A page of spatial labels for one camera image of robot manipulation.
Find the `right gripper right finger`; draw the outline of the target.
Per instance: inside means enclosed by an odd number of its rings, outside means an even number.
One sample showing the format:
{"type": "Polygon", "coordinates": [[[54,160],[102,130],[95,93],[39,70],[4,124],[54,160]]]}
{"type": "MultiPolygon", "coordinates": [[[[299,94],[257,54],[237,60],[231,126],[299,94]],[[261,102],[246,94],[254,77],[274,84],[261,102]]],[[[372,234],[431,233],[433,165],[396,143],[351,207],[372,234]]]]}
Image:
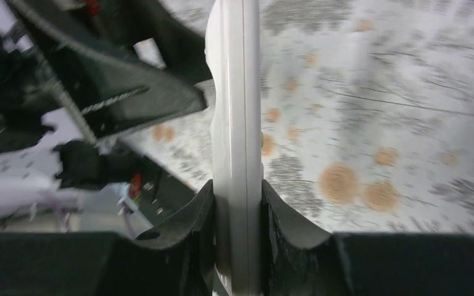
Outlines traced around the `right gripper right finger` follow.
{"type": "Polygon", "coordinates": [[[265,295],[474,295],[474,236],[335,232],[262,183],[265,295]]]}

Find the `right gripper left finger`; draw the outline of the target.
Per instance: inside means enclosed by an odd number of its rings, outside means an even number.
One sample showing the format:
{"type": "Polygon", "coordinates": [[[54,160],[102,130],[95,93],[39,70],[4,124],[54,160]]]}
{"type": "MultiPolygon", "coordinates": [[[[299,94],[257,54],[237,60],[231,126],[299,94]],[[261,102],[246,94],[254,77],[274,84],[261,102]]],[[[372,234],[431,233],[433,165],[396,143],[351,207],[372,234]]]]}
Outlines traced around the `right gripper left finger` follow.
{"type": "Polygon", "coordinates": [[[210,295],[214,194],[131,240],[116,232],[0,232],[0,295],[210,295]]]}

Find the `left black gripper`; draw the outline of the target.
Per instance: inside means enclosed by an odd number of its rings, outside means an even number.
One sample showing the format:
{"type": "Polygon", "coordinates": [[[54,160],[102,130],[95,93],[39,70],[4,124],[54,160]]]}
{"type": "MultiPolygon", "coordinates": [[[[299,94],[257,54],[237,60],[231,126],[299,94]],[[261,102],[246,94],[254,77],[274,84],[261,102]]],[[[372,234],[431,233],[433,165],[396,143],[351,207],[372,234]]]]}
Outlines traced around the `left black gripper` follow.
{"type": "Polygon", "coordinates": [[[56,132],[43,116],[62,107],[89,141],[207,107],[204,38],[159,1],[6,4],[18,24],[0,34],[0,154],[56,132]]]}

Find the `white AC remote control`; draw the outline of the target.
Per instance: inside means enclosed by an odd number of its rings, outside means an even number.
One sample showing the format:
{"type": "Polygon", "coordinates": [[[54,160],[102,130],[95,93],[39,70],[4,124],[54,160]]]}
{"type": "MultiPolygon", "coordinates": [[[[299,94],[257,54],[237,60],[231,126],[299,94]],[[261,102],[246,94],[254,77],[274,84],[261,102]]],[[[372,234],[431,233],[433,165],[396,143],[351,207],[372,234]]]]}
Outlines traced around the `white AC remote control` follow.
{"type": "Polygon", "coordinates": [[[257,1],[215,1],[206,28],[215,86],[211,123],[216,269],[230,295],[260,295],[262,189],[257,1]]]}

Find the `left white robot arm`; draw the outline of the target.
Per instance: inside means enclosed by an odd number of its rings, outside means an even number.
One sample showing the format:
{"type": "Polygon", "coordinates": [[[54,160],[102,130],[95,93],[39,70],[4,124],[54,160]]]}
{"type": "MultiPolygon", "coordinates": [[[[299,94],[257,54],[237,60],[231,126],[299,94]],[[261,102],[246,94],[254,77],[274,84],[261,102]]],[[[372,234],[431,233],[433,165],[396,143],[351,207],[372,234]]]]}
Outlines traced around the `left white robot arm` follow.
{"type": "Polygon", "coordinates": [[[0,34],[0,217],[159,176],[141,154],[100,146],[207,108],[204,38],[160,1],[6,6],[17,21],[0,34]]]}

